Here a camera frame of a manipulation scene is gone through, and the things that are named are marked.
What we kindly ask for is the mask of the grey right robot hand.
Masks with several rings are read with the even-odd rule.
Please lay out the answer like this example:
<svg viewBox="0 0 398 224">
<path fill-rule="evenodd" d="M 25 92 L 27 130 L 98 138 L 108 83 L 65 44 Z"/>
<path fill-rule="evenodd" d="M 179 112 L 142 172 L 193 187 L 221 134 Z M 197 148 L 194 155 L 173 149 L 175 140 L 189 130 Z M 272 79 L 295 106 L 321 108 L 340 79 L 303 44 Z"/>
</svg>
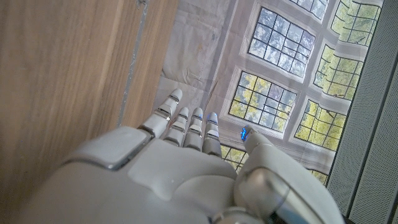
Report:
<svg viewBox="0 0 398 224">
<path fill-rule="evenodd" d="M 175 89 L 138 128 L 81 145 L 18 223 L 343 223 L 306 168 L 251 126 L 240 171 L 222 159 L 215 113 L 179 108 Z"/>
</svg>

